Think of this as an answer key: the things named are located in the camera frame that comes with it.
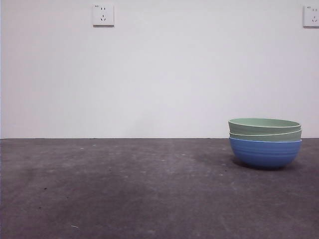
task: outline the electrical outlet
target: electrical outlet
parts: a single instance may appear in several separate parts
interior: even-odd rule
[[[304,6],[304,27],[319,28],[319,6]]]
[[[93,5],[92,21],[93,26],[114,26],[114,5]]]

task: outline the green bowl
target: green bowl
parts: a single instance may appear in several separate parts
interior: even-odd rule
[[[232,119],[228,124],[230,132],[236,134],[279,134],[301,129],[299,123],[281,119]]]
[[[268,142],[292,142],[299,141],[301,138],[301,129],[290,133],[252,135],[252,134],[237,134],[229,133],[231,138],[252,140],[252,141],[268,141]]]

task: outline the white wall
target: white wall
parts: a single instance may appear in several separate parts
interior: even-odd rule
[[[317,0],[1,1],[1,137],[227,137],[237,117],[319,137]]]

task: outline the bowl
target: bowl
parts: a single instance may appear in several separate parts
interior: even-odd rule
[[[230,132],[236,134],[279,134],[295,132],[301,129],[299,123],[282,119],[232,119],[228,124]]]
[[[278,134],[264,134],[264,135],[253,135],[253,134],[237,134],[229,133],[231,138],[252,140],[252,141],[271,141],[271,142],[291,142],[298,141],[301,138],[301,129],[290,133],[278,133]]]
[[[242,162],[257,167],[279,168],[297,156],[301,140],[293,142],[250,141],[229,138],[231,148]]]

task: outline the ribbed bowl exterior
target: ribbed bowl exterior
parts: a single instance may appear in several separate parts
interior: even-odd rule
[[[229,138],[232,150],[244,163],[258,167],[283,167],[297,156],[302,141],[266,142]]]
[[[243,139],[243,140],[253,140],[253,141],[269,141],[269,142],[292,142],[301,139],[302,130],[290,133],[280,133],[280,134],[267,134],[267,135],[252,135],[252,134],[235,134],[230,132],[231,138]]]
[[[301,129],[297,122],[280,119],[232,119],[228,125],[232,133],[253,135],[290,133]]]

